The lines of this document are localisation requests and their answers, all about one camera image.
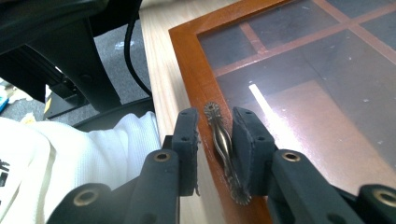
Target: chair armrest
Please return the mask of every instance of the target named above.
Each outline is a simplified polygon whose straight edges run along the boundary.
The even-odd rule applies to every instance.
[[[1,4],[0,54],[97,14],[107,3],[108,0],[21,0]]]

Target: black chair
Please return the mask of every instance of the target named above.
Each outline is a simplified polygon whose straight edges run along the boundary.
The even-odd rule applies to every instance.
[[[123,2],[127,5],[122,16],[113,19],[112,14],[119,13],[115,10]],[[131,35],[140,3],[14,0],[0,4],[0,77],[41,102],[45,101],[48,84],[56,94],[50,102],[54,109],[46,112],[46,118],[88,102],[99,112],[120,107],[120,97],[102,65],[93,34],[102,34],[129,21],[132,28],[128,27],[127,36]],[[132,73],[150,96],[133,68]]]

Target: floor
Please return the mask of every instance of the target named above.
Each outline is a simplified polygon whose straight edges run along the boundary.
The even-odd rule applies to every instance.
[[[99,55],[122,104],[147,97],[134,82],[126,67],[123,58],[125,32],[126,25],[95,38]],[[149,86],[149,72],[140,21],[137,21],[134,27],[131,55],[134,70],[143,82]],[[21,121],[27,114],[33,113],[35,120],[40,121],[43,120],[44,107],[44,104],[36,100],[21,99],[12,105],[8,104],[5,110],[0,113],[0,116]],[[96,114],[98,112],[91,105],[85,105],[51,120],[73,125]]]

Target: light wood surface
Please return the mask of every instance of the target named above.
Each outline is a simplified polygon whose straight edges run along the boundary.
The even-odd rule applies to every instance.
[[[233,2],[235,0],[143,1],[140,20],[161,140],[167,134],[173,134],[178,112],[190,107],[168,30]],[[202,146],[198,153],[198,164],[201,197],[181,199],[180,222],[224,223],[219,195]]]

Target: person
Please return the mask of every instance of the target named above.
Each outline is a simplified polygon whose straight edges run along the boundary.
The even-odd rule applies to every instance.
[[[0,144],[0,222],[24,224],[46,223],[81,185],[116,189],[139,176],[146,156],[161,148],[152,112],[89,133],[54,121],[0,118]]]

